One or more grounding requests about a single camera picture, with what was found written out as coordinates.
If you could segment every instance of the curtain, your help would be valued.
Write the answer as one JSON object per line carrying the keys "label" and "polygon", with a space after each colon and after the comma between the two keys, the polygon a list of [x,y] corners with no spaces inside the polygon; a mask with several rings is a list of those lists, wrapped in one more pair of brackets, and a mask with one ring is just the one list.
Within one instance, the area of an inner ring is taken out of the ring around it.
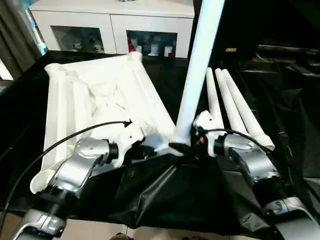
{"label": "curtain", "polygon": [[12,2],[0,0],[0,59],[14,80],[41,56]]}

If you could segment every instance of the white tube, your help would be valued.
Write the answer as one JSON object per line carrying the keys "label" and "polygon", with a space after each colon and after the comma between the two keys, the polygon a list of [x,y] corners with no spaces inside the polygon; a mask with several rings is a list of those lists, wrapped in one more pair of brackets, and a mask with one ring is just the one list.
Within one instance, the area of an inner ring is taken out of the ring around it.
{"label": "white tube", "polygon": [[220,68],[217,68],[214,72],[219,85],[224,108],[226,110],[226,114],[228,115],[231,128],[235,131],[249,135],[244,123],[242,122],[237,106],[231,96],[231,93],[229,91],[223,72],[221,71]]}
{"label": "white tube", "polygon": [[263,129],[252,113],[241,92],[239,91],[230,73],[227,69],[222,70],[222,73],[232,95],[233,101],[249,134],[254,137],[260,144],[273,151],[275,149],[274,143],[272,142],[270,137],[264,133]]}
{"label": "white tube", "polygon": [[195,118],[224,3],[225,0],[202,1],[176,123],[174,136],[176,142],[190,144],[190,129]]}
{"label": "white tube", "polygon": [[221,115],[214,74],[211,67],[208,67],[206,70],[206,88],[208,93],[209,112],[215,120],[217,128],[224,129],[224,121]]}

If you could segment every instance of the crumpled white cloth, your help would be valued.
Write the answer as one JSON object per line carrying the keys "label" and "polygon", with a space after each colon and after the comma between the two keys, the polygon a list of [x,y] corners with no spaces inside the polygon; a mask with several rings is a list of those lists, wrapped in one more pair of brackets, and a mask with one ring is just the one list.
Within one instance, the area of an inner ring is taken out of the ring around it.
{"label": "crumpled white cloth", "polygon": [[[145,136],[169,139],[173,135],[175,125],[142,65],[140,53],[52,63],[45,70],[49,89],[44,149],[74,132],[112,121],[132,120]],[[123,129],[123,124],[101,126],[60,144],[43,157],[41,171],[32,179],[30,190],[36,193],[47,186],[79,139],[112,141]]]}

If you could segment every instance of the table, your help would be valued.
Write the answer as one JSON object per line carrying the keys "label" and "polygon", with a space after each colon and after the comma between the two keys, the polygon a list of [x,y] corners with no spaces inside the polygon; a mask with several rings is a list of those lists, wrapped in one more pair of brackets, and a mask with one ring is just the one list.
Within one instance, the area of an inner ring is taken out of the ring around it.
{"label": "table", "polygon": [[[49,83],[44,67],[111,56],[49,51],[0,96],[0,208],[19,174],[43,150]],[[188,60],[143,57],[142,62],[176,122]],[[320,193],[320,76],[302,74],[288,64],[249,61],[217,66],[228,68],[275,143],[273,157],[281,173],[293,180],[305,203],[319,209],[282,159],[295,164]],[[204,86],[198,113],[208,109],[206,92]],[[223,108],[222,115],[227,128]],[[39,169],[40,162],[21,182],[10,212],[22,215],[35,203],[37,196],[30,192],[29,184]],[[150,226],[253,237],[257,232],[252,232],[265,226],[252,192],[232,162],[168,155],[92,178],[71,217],[130,228]]]}

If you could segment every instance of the glass cabinet door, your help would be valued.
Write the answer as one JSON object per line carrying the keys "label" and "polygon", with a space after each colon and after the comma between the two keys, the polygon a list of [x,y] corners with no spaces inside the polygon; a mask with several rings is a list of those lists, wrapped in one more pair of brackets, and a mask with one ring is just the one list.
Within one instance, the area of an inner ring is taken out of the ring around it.
{"label": "glass cabinet door", "polygon": [[99,28],[51,26],[62,51],[105,53]]}
{"label": "glass cabinet door", "polygon": [[116,54],[109,14],[32,11],[49,50]]}
{"label": "glass cabinet door", "polygon": [[192,18],[111,14],[111,21],[118,54],[188,57]]}
{"label": "glass cabinet door", "polygon": [[126,31],[128,51],[138,51],[144,56],[176,56],[177,33],[152,31]]}

